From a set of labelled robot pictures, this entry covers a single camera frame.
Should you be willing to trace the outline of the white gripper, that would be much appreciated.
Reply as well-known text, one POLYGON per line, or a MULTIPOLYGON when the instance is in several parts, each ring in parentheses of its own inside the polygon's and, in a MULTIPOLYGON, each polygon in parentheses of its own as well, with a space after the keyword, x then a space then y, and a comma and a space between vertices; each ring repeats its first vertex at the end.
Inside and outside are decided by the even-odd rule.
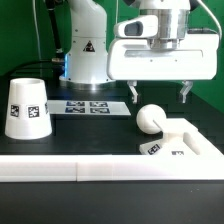
POLYGON ((116 39, 109 48, 107 74, 128 81, 134 104, 136 81, 183 81, 179 99, 185 103, 193 87, 187 80, 211 80, 216 75, 218 45, 217 34, 187 34, 177 49, 153 49, 147 39, 116 39))

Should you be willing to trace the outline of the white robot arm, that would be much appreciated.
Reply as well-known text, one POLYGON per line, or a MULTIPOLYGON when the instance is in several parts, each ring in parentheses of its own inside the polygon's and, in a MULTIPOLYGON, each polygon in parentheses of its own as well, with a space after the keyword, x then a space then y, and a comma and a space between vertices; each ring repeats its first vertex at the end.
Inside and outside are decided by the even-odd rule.
POLYGON ((188 26, 193 8, 205 6, 202 0, 124 0, 139 14, 114 26, 110 44, 104 9, 93 0, 68 2, 71 48, 60 77, 65 86, 97 89, 124 80, 134 90, 139 81, 180 80, 186 96, 195 80, 216 75, 222 29, 188 26))

